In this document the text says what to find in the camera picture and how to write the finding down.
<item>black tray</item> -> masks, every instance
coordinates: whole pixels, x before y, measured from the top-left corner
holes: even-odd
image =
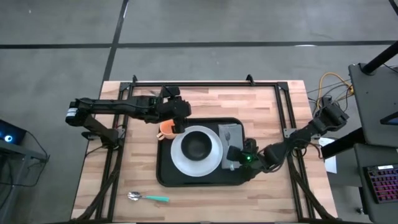
[[[240,124],[244,140],[242,122],[236,118],[192,118],[188,119],[188,126],[200,125],[210,128],[218,135],[219,124]],[[190,177],[180,172],[172,161],[171,145],[173,140],[164,139],[157,144],[156,179],[165,187],[195,187],[195,186],[224,186],[240,185],[244,183],[239,169],[230,171],[222,169],[221,163],[210,174],[203,177]]]

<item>black bowl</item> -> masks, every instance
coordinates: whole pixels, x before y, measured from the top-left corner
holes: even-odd
[[[211,140],[201,131],[192,131],[182,139],[181,150],[186,158],[200,161],[210,154]]]

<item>blue light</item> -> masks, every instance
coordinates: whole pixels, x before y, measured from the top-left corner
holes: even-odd
[[[6,137],[4,137],[4,140],[6,142],[11,142],[12,141],[12,136],[6,136]]]

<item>butcher block tabletop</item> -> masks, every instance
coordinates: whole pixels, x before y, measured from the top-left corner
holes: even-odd
[[[287,81],[298,128],[311,119],[304,82]],[[104,82],[101,99],[117,99],[120,82]],[[153,95],[160,87],[134,87],[133,95]],[[254,138],[260,149],[282,141],[282,131],[275,98],[275,90],[268,86],[209,86],[180,87],[181,96],[192,107],[189,118],[238,118],[244,125],[247,138]],[[288,118],[284,102],[285,117]],[[112,126],[113,115],[96,115],[107,127]],[[296,221],[292,186],[287,163],[272,174],[260,173],[249,182],[227,187],[164,187],[156,179],[156,134],[159,124],[145,124],[129,118],[126,144],[114,208],[114,222],[283,222]],[[92,141],[87,151],[101,142]],[[101,185],[106,149],[88,155],[84,161],[76,193],[72,218],[81,215],[92,202]],[[328,177],[318,152],[308,147],[304,157],[312,192],[326,210],[337,216]],[[130,191],[142,195],[170,198],[169,203],[127,198]],[[104,214],[108,211],[110,190],[105,198]],[[300,192],[305,217],[304,195]]]

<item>yellow cable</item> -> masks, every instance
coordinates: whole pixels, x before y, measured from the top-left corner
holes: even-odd
[[[328,76],[328,75],[334,75],[335,77],[339,78],[341,80],[341,82],[343,82],[347,88],[349,88],[349,96],[352,96],[354,94],[354,88],[351,84],[347,83],[341,76],[339,76],[336,73],[333,72],[326,72],[325,74],[322,75],[321,79],[319,80],[319,90],[318,90],[318,99],[317,99],[317,109],[320,108],[319,102],[320,102],[320,98],[321,98],[321,94],[322,94],[322,83],[323,83],[323,79]]]

